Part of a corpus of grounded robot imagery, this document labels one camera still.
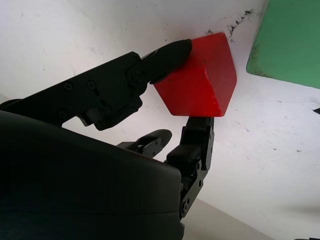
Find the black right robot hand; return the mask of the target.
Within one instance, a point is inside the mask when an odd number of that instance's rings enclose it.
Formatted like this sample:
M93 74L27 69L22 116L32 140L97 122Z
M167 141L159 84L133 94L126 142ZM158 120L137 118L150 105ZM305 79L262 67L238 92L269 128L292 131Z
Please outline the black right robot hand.
M103 131L137 112L148 84L177 70L190 39L145 57L135 52L0 106L0 237L3 240L181 240L184 218L211 165L214 118L172 133L111 145L63 128L78 117Z

